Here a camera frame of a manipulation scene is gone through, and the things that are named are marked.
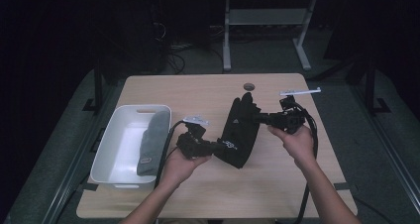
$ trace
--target metal frame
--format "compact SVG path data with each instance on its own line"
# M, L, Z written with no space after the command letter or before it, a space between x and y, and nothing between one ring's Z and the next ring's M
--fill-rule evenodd
M302 25L302 31L298 38L293 39L293 44L303 69L310 70L311 65L302 46L315 4L316 0L310 0L309 6L302 9L231 9L230 0L226 0L223 70L232 69L229 47L230 25Z

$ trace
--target person's left hand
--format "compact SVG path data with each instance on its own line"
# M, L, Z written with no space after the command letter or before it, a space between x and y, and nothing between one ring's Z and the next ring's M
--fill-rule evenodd
M160 184L173 185L178 187L188 179L194 170L201 164L209 161L209 157L187 159L179 149L173 151L166 160Z

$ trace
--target table top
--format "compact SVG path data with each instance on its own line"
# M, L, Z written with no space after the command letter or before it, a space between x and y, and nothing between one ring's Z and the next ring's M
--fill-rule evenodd
M210 121L203 139L220 138L230 107L252 83L254 102L262 112L280 112L281 90L308 89L297 73L132 76L126 81L117 107L128 104L164 104L172 111L172 125L185 116L201 115ZM318 127L318 162L332 183L346 182L311 94L295 95ZM186 129L177 128L171 146ZM292 157L261 125L251 156L243 168L216 157L200 166L169 199L159 218L294 218L299 212L306 180ZM152 190L117 189L100 184L84 190L77 215L84 218L127 216ZM351 210L357 207L349 190L340 190ZM311 198L305 217L318 217Z

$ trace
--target gray cloth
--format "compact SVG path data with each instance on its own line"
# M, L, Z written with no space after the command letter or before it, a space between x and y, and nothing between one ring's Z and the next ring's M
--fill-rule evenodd
M157 112L143 133L137 175L157 175L161 153L169 131L170 113Z

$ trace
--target person's right hand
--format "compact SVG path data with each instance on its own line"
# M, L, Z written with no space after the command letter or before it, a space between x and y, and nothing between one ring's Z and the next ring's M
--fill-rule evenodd
M316 163L313 152L311 130L301 126L294 134L288 134L280 129L268 126L268 130L283 142L287 152L294 158L296 165L303 169L306 165Z

